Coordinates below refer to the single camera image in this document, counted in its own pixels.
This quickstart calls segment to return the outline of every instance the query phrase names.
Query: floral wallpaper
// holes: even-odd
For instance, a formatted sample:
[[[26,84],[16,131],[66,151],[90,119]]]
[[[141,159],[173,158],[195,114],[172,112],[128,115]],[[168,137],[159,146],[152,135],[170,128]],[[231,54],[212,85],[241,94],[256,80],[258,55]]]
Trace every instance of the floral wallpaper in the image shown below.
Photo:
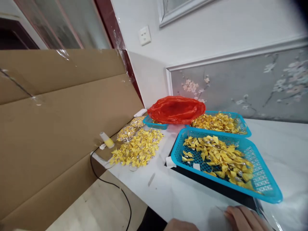
[[[171,72],[173,95],[209,111],[308,123],[308,47]]]

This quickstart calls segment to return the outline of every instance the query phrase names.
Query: plastic basket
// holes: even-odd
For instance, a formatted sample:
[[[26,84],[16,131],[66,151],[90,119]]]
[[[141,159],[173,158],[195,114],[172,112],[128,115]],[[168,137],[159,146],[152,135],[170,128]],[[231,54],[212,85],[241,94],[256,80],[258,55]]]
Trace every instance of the plastic basket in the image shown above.
[[[148,127],[162,129],[162,130],[166,130],[168,127],[168,124],[154,124],[153,119],[149,115],[147,115],[147,117],[144,118],[143,123]]]
[[[218,111],[205,111],[205,114],[212,115],[212,116],[216,115],[217,113],[219,113],[219,112]],[[235,113],[235,112],[222,112],[222,113],[227,114],[232,119],[238,119],[238,126],[241,128],[242,131],[246,131],[247,134],[232,134],[232,133],[225,133],[225,132],[219,132],[219,133],[230,134],[233,137],[238,137],[238,138],[250,137],[251,136],[251,131],[249,130],[244,118],[240,114]]]
[[[251,180],[253,188],[256,191],[261,192],[263,195],[257,192],[251,191],[249,189],[240,187],[238,185],[232,184],[227,179],[219,178],[219,176],[214,177],[214,176],[211,176],[203,172],[203,171],[211,172],[212,170],[211,166],[207,164],[202,164],[203,161],[202,161],[202,158],[200,157],[201,152],[197,152],[196,150],[193,150],[187,146],[183,146],[183,143],[184,143],[184,140],[187,139],[189,136],[196,137],[196,138],[203,138],[207,135],[217,136],[218,139],[225,142],[226,145],[234,144],[238,146],[237,149],[245,154],[245,159],[249,160],[254,165],[253,179]],[[182,162],[183,150],[185,150],[186,152],[190,151],[194,155],[194,161],[192,161],[190,164],[188,164],[187,162]],[[257,147],[255,146],[253,142],[251,142],[248,139],[236,138],[236,137],[231,136],[228,133],[209,131],[205,129],[197,129],[197,128],[191,128],[191,127],[184,128],[180,131],[176,139],[175,145],[171,153],[171,158],[172,158],[172,161],[179,167],[187,169],[191,172],[204,176],[208,179],[216,181],[217,183],[223,184],[227,187],[233,188],[237,191],[240,191],[252,197],[258,198],[260,200],[263,200],[263,201],[266,201],[272,204],[279,203],[282,201],[282,193],[277,183],[275,182],[272,174],[267,168]],[[200,164],[201,171],[194,169],[193,163]],[[221,167],[213,166],[213,171],[221,171]]]

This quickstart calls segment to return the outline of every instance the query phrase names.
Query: wall molding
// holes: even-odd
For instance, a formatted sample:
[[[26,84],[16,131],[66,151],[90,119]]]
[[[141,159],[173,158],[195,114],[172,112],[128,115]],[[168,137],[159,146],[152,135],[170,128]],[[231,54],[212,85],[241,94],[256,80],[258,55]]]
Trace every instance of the wall molding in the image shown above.
[[[286,40],[282,40],[282,41],[278,41],[278,42],[274,42],[270,44],[265,44],[263,46],[256,47],[256,48],[234,51],[230,53],[197,59],[191,62],[168,66],[166,67],[168,93],[171,96],[173,95],[172,79],[171,79],[172,71],[178,71],[178,70],[183,70],[183,69],[187,69],[191,67],[199,67],[199,66],[204,66],[207,64],[220,63],[220,62],[236,60],[236,59],[241,59],[241,58],[253,57],[257,55],[265,55],[268,53],[280,52],[280,51],[285,51],[285,50],[290,50],[290,49],[295,49],[295,48],[301,48],[305,46],[308,46],[308,37],[301,36],[301,37],[286,39]]]

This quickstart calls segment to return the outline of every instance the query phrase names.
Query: yellow bottle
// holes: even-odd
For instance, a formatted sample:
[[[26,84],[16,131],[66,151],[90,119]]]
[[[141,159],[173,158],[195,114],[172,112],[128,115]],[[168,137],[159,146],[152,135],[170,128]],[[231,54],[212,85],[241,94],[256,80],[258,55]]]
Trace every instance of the yellow bottle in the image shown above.
[[[106,135],[106,133],[102,132],[99,135],[101,136],[108,148],[113,148],[115,146],[115,143]]]

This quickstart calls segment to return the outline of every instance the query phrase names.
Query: marble table top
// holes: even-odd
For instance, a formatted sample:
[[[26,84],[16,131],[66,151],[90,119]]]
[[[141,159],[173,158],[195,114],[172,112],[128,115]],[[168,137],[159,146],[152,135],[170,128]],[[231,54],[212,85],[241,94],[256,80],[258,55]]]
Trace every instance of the marble table top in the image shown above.
[[[270,224],[276,230],[303,230],[308,227],[308,124],[245,120],[265,163],[283,194],[283,202],[260,201]],[[206,186],[164,166],[183,125],[169,125],[165,137],[146,167],[130,171],[115,165],[109,171],[158,213],[165,221],[177,218],[194,223],[200,230],[231,230],[223,211],[238,205]],[[93,157],[106,168],[109,164]]]

